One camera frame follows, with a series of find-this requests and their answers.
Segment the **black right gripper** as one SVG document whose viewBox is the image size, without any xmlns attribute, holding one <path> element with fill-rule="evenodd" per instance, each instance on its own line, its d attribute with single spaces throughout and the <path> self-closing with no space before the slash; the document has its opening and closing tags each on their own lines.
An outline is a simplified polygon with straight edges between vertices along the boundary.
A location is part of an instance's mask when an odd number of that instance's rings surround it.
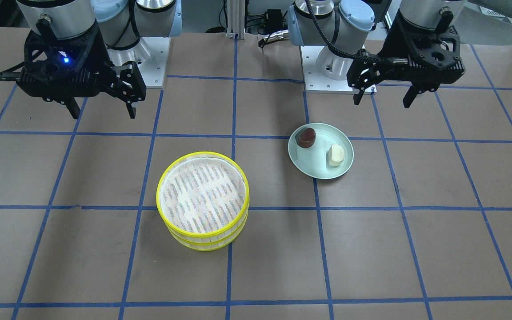
<svg viewBox="0 0 512 320">
<path fill-rule="evenodd" d="M 136 118 L 139 103 L 146 99 L 138 63 L 114 67 L 96 21 L 82 35 L 58 39 L 48 20 L 38 20 L 26 39 L 24 60 L 18 87 L 33 97 L 64 99 L 74 120 L 81 112 L 75 97 L 94 97 L 115 89 L 130 118 Z"/>
</svg>

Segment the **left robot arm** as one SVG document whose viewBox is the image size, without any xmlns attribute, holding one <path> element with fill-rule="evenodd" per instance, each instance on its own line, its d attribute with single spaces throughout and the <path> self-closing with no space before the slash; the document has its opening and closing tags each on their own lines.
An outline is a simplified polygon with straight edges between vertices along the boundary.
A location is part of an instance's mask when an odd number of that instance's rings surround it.
<svg viewBox="0 0 512 320">
<path fill-rule="evenodd" d="M 388 0 L 296 0 L 288 8 L 293 45 L 321 45 L 318 67 L 346 81 L 358 105 L 368 87 L 386 80 L 410 82 L 403 99 L 409 108 L 418 95 L 453 84 L 466 69 L 454 26 L 464 0 L 403 0 L 383 47 L 368 52 L 364 43 L 386 13 Z"/>
</svg>

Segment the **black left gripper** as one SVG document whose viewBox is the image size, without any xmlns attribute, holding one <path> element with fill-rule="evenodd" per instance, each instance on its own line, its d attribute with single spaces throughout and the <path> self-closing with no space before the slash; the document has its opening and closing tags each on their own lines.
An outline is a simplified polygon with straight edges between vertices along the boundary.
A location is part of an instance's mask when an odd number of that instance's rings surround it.
<svg viewBox="0 0 512 320">
<path fill-rule="evenodd" d="M 389 67 L 385 58 L 354 59 L 347 72 L 347 84 L 358 93 L 354 105 L 361 103 L 367 88 L 382 81 L 411 82 L 403 97 L 404 108 L 411 107 L 421 95 L 423 83 L 433 86 L 453 84 L 465 74 L 460 56 L 460 37 L 452 25 L 452 10 L 437 10 L 437 21 L 421 27 L 409 21 L 402 10 L 397 12 L 383 45 L 383 56 L 406 60 L 404 65 Z"/>
</svg>

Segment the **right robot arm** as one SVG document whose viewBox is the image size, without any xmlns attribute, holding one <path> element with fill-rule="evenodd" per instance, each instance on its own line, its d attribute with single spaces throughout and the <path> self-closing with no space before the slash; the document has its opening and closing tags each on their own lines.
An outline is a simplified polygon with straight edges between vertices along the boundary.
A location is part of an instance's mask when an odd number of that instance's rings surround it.
<svg viewBox="0 0 512 320">
<path fill-rule="evenodd" d="M 180 0 L 19 0 L 30 32 L 16 84 L 31 97 L 65 106 L 106 93 L 130 118 L 158 69 L 148 40 L 182 32 Z"/>
</svg>

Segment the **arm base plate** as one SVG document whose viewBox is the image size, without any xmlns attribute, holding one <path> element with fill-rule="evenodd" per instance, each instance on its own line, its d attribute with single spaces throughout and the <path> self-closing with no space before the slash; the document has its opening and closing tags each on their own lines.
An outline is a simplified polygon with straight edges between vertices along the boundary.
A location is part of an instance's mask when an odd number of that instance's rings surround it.
<svg viewBox="0 0 512 320">
<path fill-rule="evenodd" d="M 353 59 L 339 57 L 324 45 L 301 46 L 300 54 L 307 93 L 359 93 L 358 89 L 350 87 L 347 82 L 347 73 Z"/>
<path fill-rule="evenodd" d="M 141 38 L 138 44 L 126 50 L 108 49 L 116 66 L 135 61 L 147 88 L 162 89 L 167 73 L 171 38 Z"/>
</svg>

